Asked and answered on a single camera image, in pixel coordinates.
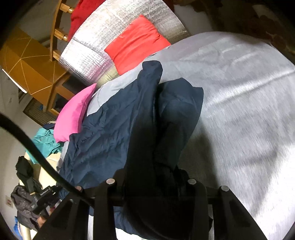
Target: teal shirt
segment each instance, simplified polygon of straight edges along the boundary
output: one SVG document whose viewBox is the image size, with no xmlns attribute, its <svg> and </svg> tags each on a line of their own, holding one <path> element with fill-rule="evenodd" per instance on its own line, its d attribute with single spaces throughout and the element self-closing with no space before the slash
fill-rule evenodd
<svg viewBox="0 0 295 240">
<path fill-rule="evenodd" d="M 42 153 L 44 158 L 47 158 L 52 153 L 61 152 L 63 149 L 63 143 L 57 143 L 53 137 L 53 130 L 46 130 L 44 128 L 40 128 L 32 138 L 33 143 Z M 27 150 L 29 157 L 31 158 L 32 163 L 38 163 L 37 160 L 31 155 L 31 153 Z"/>
</svg>

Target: gray bed sheet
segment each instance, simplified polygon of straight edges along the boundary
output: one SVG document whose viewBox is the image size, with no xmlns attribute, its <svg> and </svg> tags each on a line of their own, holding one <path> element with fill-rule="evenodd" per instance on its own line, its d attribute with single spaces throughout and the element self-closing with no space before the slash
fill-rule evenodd
<svg viewBox="0 0 295 240">
<path fill-rule="evenodd" d="M 229 186 L 269 240 L 283 239 L 295 221 L 294 65 L 260 40 L 222 32 L 186 38 L 148 60 L 161 62 L 161 82 L 183 77 L 204 89 L 179 166 L 206 186 Z M 141 69 L 103 85 L 87 115 Z"/>
</svg>

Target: white wall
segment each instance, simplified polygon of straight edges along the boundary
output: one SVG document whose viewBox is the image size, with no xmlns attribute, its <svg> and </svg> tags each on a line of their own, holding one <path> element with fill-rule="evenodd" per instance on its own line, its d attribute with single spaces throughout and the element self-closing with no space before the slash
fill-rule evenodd
<svg viewBox="0 0 295 240">
<path fill-rule="evenodd" d="M 22 112 L 31 96 L 26 95 L 18 104 L 17 86 L 2 73 L 0 73 L 0 112 L 12 119 L 29 137 L 33 137 L 41 126 Z M 19 182 L 15 165 L 18 157 L 24 153 L 25 148 L 14 137 L 0 129 L 0 212 L 12 232 L 17 211 L 15 206 L 11 208 L 5 204 L 5 195 L 10 196 Z"/>
</svg>

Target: silver bolt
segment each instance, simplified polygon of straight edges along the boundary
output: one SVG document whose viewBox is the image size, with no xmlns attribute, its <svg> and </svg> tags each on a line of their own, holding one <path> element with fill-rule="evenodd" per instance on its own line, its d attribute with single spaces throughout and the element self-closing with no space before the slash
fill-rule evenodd
<svg viewBox="0 0 295 240">
<path fill-rule="evenodd" d="M 109 179 L 107 179 L 107 184 L 113 184 L 113 183 L 115 183 L 115 179 L 113 179 L 113 178 L 109 178 Z"/>
<path fill-rule="evenodd" d="M 197 183 L 197 181 L 193 178 L 187 180 L 187 182 L 190 184 L 190 185 L 195 185 Z"/>
<path fill-rule="evenodd" d="M 222 185 L 221 190 L 227 192 L 230 188 L 228 186 Z"/>
</svg>

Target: pillow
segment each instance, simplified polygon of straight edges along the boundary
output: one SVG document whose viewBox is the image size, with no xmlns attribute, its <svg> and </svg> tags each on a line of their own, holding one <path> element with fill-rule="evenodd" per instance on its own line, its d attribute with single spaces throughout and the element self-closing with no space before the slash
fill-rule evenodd
<svg viewBox="0 0 295 240">
<path fill-rule="evenodd" d="M 96 83 L 83 89 L 63 107 L 58 115 L 53 131 L 56 142 L 69 141 L 72 133 L 80 132 L 82 120 L 95 87 Z"/>
<path fill-rule="evenodd" d="M 154 25 L 140 15 L 104 51 L 122 75 L 135 68 L 149 55 L 170 45 Z"/>
</svg>

